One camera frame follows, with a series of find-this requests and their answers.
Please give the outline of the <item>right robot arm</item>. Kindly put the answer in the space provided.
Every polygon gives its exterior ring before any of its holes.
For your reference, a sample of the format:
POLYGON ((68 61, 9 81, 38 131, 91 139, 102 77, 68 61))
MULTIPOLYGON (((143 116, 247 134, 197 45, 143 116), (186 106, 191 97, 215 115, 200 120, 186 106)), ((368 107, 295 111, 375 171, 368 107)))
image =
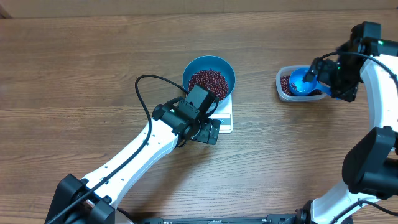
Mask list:
POLYGON ((369 132, 347 153, 342 180, 320 198, 296 211, 290 223, 352 223, 352 216, 397 195, 397 42, 381 37, 381 25, 364 21, 351 29, 350 39, 331 54, 313 60, 301 77, 332 98, 352 102, 358 85, 365 86, 369 106, 369 132))

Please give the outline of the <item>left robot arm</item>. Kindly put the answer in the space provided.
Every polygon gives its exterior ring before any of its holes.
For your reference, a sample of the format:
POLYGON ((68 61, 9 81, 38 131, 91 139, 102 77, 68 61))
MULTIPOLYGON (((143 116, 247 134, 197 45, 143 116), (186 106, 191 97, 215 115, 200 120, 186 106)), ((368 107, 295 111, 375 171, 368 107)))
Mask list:
POLYGON ((110 161, 82 179, 68 174, 60 181, 46 223, 130 223, 119 204, 150 167, 189 140, 216 144, 220 121, 210 116, 217 103, 196 85, 186 97, 156 106, 144 129, 110 161))

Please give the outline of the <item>blue plastic measuring scoop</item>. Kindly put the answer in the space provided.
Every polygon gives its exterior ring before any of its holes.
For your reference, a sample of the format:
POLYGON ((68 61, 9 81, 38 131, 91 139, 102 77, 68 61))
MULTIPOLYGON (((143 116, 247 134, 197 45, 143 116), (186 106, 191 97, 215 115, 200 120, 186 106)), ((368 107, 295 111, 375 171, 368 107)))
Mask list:
POLYGON ((311 82, 305 82, 304 78, 307 72, 308 68, 299 68, 291 73, 289 77, 289 90, 295 96, 308 96, 315 90, 331 95, 330 87, 322 85, 317 80, 317 77, 315 77, 311 82))

